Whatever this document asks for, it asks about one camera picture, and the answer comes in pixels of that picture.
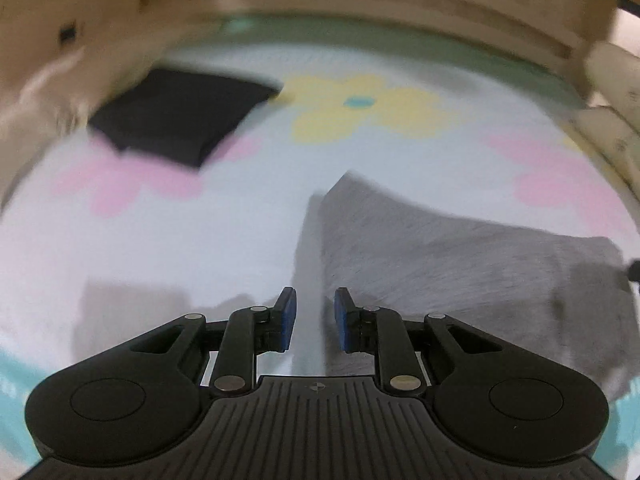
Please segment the cream leaf-print pillow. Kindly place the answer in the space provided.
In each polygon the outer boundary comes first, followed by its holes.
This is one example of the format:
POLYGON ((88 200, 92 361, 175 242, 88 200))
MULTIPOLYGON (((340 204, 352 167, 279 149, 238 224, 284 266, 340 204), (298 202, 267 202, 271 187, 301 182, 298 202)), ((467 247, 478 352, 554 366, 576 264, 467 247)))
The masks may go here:
POLYGON ((593 90, 606 104, 577 112, 577 130, 639 195, 639 58, 600 41, 585 58, 593 90))

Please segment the grey speckled pants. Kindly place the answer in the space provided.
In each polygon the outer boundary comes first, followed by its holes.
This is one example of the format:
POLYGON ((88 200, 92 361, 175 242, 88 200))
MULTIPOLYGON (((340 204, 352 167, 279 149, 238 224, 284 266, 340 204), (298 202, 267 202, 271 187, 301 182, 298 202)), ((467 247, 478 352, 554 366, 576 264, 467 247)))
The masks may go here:
POLYGON ((636 298, 620 250, 574 237, 446 216, 345 174, 314 194, 295 253, 292 365, 358 375, 370 356, 338 344, 334 292, 410 321, 442 313, 578 370, 610 400, 639 374, 636 298))

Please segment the folded black garment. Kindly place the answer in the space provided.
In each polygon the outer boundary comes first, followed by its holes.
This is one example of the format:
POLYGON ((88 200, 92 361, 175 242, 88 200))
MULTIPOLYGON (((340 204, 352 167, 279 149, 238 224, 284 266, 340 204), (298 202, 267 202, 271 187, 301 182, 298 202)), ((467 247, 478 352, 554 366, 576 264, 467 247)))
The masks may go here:
POLYGON ((254 108, 281 90, 278 82, 154 68, 96 110, 88 125, 117 151, 198 168, 254 108))

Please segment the floral bed sheet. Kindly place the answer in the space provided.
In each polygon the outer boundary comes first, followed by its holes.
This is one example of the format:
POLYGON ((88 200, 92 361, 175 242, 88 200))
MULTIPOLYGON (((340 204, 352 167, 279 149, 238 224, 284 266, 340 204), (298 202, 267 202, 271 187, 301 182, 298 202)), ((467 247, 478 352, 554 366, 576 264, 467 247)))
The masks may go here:
POLYGON ((317 203, 353 172, 450 216, 639 253, 639 207, 573 130, 584 105, 539 68, 365 22, 236 18, 165 64, 285 85, 198 169, 118 154, 80 128, 21 175, 1 214, 1 474, 38 458, 24 424, 49 374, 176 316, 298 293, 266 374, 319 375, 317 203))

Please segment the wooden bed frame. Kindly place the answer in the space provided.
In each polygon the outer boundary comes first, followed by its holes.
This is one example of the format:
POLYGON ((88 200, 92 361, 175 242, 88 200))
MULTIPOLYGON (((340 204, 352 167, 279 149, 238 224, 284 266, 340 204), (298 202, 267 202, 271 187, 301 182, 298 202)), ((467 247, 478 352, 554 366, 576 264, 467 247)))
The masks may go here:
POLYGON ((164 47, 241 13, 366 18, 484 44, 588 86, 618 0, 1 0, 1 186, 164 47))

